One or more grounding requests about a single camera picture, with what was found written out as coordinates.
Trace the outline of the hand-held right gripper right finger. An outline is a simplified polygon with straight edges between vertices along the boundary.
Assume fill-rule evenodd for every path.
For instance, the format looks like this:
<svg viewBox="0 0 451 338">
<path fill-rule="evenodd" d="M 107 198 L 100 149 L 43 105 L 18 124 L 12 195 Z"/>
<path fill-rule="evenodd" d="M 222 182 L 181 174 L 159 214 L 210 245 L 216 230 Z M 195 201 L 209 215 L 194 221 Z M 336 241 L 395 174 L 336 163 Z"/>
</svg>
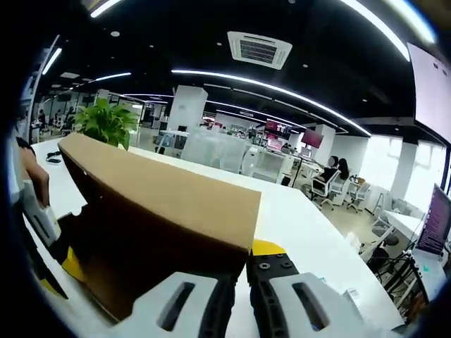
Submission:
<svg viewBox="0 0 451 338">
<path fill-rule="evenodd" d="M 285 249 L 255 239 L 246 263 L 260 337 L 389 337 L 365 322 L 349 292 L 299 273 Z"/>
</svg>

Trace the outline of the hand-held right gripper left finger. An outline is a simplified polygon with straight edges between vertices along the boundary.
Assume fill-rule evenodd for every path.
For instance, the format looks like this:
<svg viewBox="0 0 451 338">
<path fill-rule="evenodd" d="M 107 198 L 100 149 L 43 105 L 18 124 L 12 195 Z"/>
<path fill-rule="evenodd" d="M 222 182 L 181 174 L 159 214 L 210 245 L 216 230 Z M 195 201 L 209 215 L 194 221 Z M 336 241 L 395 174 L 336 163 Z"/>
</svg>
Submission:
<svg viewBox="0 0 451 338">
<path fill-rule="evenodd" d="M 139 297 L 106 337 L 224 337 L 235 304 L 229 275 L 173 273 Z"/>
</svg>

